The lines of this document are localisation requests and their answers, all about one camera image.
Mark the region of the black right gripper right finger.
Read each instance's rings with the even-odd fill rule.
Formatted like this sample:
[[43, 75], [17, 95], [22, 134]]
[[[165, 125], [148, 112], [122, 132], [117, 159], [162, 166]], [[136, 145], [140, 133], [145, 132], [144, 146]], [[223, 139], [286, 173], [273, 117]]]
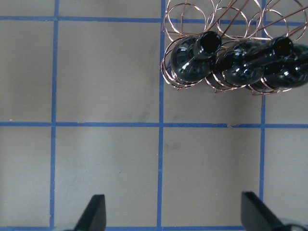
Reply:
[[254, 192], [241, 194], [241, 223], [246, 231], [285, 231], [283, 223]]

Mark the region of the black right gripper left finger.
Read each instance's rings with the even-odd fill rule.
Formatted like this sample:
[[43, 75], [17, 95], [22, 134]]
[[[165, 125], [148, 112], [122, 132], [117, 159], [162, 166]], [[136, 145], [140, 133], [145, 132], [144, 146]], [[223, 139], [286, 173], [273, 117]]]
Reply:
[[74, 231], [104, 231], [106, 228], [106, 207], [103, 194], [94, 195], [89, 201]]

